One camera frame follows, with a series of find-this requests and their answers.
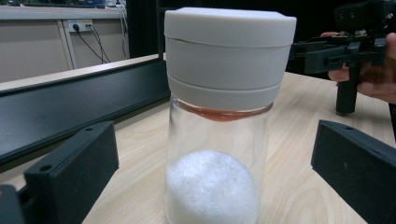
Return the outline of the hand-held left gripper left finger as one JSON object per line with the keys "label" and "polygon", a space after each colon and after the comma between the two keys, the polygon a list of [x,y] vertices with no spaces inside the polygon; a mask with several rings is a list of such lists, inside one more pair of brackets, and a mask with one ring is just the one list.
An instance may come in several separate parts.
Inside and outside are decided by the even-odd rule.
{"label": "hand-held left gripper left finger", "polygon": [[111,121],[87,127],[24,172],[28,224],[82,224],[119,168]]}

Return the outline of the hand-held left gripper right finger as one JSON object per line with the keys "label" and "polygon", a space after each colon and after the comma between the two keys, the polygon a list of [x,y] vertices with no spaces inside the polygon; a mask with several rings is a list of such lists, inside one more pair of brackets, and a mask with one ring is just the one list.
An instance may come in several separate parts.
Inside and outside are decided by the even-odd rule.
{"label": "hand-held left gripper right finger", "polygon": [[321,120],[311,165],[368,224],[396,224],[396,148]]}

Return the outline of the white jar cap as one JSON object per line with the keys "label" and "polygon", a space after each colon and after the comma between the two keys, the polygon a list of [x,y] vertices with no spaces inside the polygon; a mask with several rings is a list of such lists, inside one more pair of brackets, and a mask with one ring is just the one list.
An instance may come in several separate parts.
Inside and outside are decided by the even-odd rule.
{"label": "white jar cap", "polygon": [[165,12],[164,35],[224,47],[282,47],[293,42],[296,23],[274,11],[183,7]]}

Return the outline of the glass jar with white lid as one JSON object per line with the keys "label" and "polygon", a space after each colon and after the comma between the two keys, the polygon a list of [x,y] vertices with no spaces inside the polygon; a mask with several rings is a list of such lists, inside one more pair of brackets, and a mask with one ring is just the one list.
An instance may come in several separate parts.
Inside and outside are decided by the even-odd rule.
{"label": "glass jar with white lid", "polygon": [[290,48],[167,39],[170,224],[257,224],[270,110]]}

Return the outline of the black metal frame rail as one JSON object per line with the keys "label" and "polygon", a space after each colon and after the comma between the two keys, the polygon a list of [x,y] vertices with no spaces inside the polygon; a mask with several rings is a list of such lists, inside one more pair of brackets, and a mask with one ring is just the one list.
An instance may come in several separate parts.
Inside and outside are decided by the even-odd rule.
{"label": "black metal frame rail", "polygon": [[162,59],[0,91],[0,174],[81,129],[170,96]]}

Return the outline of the black metal frame post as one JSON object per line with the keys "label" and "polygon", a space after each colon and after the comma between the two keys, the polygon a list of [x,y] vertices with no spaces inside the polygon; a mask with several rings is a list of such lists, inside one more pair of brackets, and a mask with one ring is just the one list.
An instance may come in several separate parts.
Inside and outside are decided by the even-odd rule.
{"label": "black metal frame post", "polygon": [[163,37],[164,9],[161,6],[161,1],[162,0],[156,0],[156,20],[157,20],[158,57],[162,60],[164,55],[164,37]]}

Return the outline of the white wall socket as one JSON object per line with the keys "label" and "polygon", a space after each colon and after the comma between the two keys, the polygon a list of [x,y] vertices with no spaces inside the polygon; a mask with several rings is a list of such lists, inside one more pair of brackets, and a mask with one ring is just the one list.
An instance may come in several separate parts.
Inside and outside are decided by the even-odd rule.
{"label": "white wall socket", "polygon": [[70,33],[90,32],[92,28],[92,20],[68,20],[67,25]]}

